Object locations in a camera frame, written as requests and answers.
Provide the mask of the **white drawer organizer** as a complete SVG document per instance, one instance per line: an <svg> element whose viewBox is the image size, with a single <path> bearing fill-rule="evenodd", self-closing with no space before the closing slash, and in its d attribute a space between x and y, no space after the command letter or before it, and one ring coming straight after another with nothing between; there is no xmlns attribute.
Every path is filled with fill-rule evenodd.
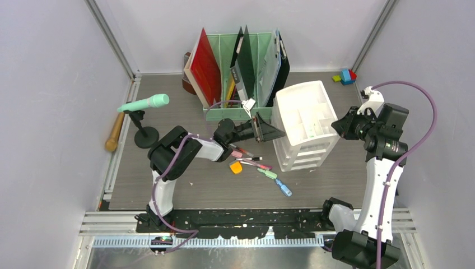
<svg viewBox="0 0 475 269"><path fill-rule="evenodd" d="M278 91L271 124L284 131L273 140L282 172L320 167L339 140L331 124L337 120L322 81L309 81Z"/></svg>

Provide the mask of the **yellow book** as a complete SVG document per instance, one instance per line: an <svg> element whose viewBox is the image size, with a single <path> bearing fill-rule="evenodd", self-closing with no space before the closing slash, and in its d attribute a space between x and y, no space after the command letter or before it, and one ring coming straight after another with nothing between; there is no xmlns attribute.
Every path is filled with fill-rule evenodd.
<svg viewBox="0 0 475 269"><path fill-rule="evenodd" d="M235 90L235 81L233 78L228 80L226 91L225 91L225 100L231 100L234 95Z"/></svg>

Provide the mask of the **black clipboard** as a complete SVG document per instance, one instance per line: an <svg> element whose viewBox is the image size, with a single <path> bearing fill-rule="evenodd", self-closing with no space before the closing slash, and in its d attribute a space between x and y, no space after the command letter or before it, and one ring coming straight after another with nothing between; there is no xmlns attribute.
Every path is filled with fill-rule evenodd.
<svg viewBox="0 0 475 269"><path fill-rule="evenodd" d="M278 69L277 77L267 101L266 107L272 107L274 103L274 98L276 93L282 90L285 87L288 74L290 72L290 64L288 61L288 53L285 48L285 44L282 39L282 35L279 30L277 30L277 40L280 47L280 67Z"/></svg>

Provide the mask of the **black book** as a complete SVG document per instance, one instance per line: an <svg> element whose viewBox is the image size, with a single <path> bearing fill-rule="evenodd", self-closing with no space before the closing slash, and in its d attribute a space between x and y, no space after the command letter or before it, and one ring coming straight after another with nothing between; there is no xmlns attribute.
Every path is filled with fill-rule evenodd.
<svg viewBox="0 0 475 269"><path fill-rule="evenodd" d="M255 73L252 57L252 46L248 27L241 27L234 46L230 76L240 100L248 100L254 96Z"/></svg>

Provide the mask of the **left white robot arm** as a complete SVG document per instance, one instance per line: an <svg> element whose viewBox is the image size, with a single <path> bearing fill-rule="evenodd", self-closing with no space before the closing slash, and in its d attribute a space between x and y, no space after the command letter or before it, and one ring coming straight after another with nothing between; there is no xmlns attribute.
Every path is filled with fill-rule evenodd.
<svg viewBox="0 0 475 269"><path fill-rule="evenodd" d="M255 139L267 142L286 136L286 132L266 122L259 113L237 125L225 118L219 121L210 139L202 139L182 126L176 126L147 154L152 170L152 195L146 207L150 224L159 232L171 227L169 213L173 209L176 180L183 175L194 159L221 163L234 152L233 143Z"/></svg>

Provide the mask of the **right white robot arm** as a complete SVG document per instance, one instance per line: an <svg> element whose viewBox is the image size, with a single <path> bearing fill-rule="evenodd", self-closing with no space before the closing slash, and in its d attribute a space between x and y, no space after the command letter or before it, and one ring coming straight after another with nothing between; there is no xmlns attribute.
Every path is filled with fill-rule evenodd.
<svg viewBox="0 0 475 269"><path fill-rule="evenodd" d="M399 178L406 162L402 160L393 172L393 164L408 150L400 142L402 127L409 111L394 104L384 104L379 115L371 108L358 113L350 107L347 114L333 122L332 128L345 140L364 142L366 155L366 188L362 209L355 217L350 203L331 197L323 203L320 224L336 231L332 257L356 268L381 268L395 264L401 250L392 245L392 212Z"/></svg>

